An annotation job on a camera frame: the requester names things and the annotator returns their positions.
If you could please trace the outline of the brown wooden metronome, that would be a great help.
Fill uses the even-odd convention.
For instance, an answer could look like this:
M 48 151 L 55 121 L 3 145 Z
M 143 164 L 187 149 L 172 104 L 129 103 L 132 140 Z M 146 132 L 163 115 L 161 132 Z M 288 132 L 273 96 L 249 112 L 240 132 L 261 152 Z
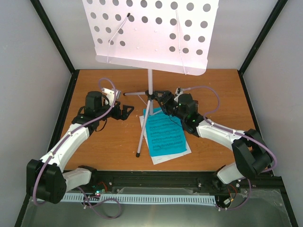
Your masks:
M 191 100 L 188 104 L 189 112 L 190 113 L 197 113 L 198 112 L 198 101 Z

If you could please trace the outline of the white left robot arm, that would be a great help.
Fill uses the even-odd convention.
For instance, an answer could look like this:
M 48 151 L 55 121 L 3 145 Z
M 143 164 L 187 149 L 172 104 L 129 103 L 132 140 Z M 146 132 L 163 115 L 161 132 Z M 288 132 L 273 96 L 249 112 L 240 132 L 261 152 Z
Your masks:
M 78 110 L 65 135 L 39 160 L 32 159 L 27 164 L 27 195 L 35 201 L 57 204 L 65 193 L 78 186 L 90 191 L 97 188 L 96 169 L 84 165 L 69 172 L 64 169 L 79 146 L 97 132 L 100 121 L 124 121 L 129 117 L 134 107 L 121 105 L 118 97 L 118 93 L 108 89 L 88 92 L 85 105 Z

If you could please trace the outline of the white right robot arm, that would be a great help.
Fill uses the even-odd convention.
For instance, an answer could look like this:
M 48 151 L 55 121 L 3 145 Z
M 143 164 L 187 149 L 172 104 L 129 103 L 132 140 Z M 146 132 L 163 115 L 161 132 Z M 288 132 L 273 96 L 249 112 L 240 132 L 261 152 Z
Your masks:
M 259 132 L 254 129 L 238 131 L 219 125 L 198 112 L 198 102 L 191 94 L 177 89 L 154 91 L 153 99 L 158 102 L 164 114 L 180 119 L 184 131 L 199 138 L 212 140 L 233 152 L 234 163 L 219 168 L 211 180 L 217 191 L 230 183 L 246 178 L 255 179 L 276 164 L 276 157 L 266 146 Z

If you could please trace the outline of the white tripod music stand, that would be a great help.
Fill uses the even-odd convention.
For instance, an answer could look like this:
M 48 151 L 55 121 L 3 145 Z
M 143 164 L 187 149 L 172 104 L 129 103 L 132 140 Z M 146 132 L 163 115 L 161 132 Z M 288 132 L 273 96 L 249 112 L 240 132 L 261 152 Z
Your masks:
M 85 0 L 96 60 L 148 71 L 206 72 L 217 0 Z

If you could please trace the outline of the blue music sheet folder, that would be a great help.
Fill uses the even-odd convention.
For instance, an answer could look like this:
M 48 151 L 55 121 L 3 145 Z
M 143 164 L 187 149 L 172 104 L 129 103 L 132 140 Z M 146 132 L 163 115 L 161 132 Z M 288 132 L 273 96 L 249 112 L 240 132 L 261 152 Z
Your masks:
M 186 138 L 179 118 L 155 108 L 145 126 L 151 157 L 173 155 L 186 151 Z

